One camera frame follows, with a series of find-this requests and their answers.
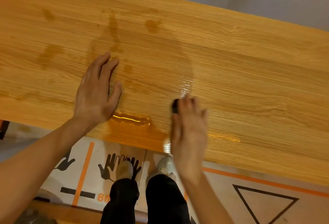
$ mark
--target black cloth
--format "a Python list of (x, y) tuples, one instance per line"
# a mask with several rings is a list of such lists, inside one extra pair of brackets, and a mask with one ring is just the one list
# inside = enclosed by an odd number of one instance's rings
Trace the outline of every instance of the black cloth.
[[(109, 193), (110, 201), (103, 210), (101, 224), (135, 224), (135, 204), (139, 197), (136, 181), (116, 181)], [(176, 182), (159, 174), (146, 187), (148, 224), (191, 224), (187, 203)]]

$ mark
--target person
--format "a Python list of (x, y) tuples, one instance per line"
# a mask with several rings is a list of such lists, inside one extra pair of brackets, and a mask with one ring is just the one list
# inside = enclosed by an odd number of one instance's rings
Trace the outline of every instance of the person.
[[(121, 96), (121, 82), (112, 93), (109, 79), (118, 59), (110, 53), (96, 58), (82, 77), (73, 116), (61, 127), (37, 140), (23, 151), (0, 163), (0, 223), (14, 223), (35, 197), (39, 188), (68, 150), (98, 124), (107, 121)], [(174, 180), (173, 164), (189, 195), (201, 224), (233, 223), (217, 199), (204, 173), (202, 162), (207, 146), (208, 112), (197, 97), (186, 95), (172, 115), (171, 148), (173, 161), (166, 157), (158, 171), (148, 178), (146, 199), (149, 223), (190, 223), (187, 203)], [(134, 205), (139, 192), (132, 178), (131, 163), (120, 163), (110, 201), (101, 223), (135, 223)]]

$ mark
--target orange number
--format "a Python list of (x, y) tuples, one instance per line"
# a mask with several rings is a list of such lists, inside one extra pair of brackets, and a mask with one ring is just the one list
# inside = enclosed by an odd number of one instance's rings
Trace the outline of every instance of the orange number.
[(105, 202), (109, 202), (109, 195), (106, 195), (106, 196), (105, 196), (104, 201), (105, 201)]
[(97, 198), (97, 200), (98, 200), (99, 202), (102, 202), (102, 201), (104, 200), (104, 194), (102, 194), (102, 193), (98, 194), (98, 198)]

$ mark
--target sneaker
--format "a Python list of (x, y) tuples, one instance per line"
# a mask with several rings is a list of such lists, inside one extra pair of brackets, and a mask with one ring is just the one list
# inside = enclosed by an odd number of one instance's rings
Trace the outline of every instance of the sneaker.
[(122, 161), (118, 164), (117, 171), (115, 173), (116, 180), (129, 178), (132, 179), (134, 174), (134, 168), (130, 161)]
[(166, 156), (166, 157), (162, 158), (157, 165), (157, 171), (152, 173), (146, 179), (146, 185), (148, 184), (148, 181), (156, 175), (164, 174), (164, 175), (170, 177), (173, 174), (174, 170), (175, 170), (175, 166), (174, 166), (174, 161), (173, 161), (172, 157)]

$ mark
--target forearm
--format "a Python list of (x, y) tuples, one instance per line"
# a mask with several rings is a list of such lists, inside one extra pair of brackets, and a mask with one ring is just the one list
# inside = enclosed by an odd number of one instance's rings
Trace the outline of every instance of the forearm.
[(197, 185), (183, 179), (182, 182), (201, 224), (233, 224), (204, 173)]
[(66, 152), (91, 126), (72, 118), (0, 164), (0, 223), (13, 223)]

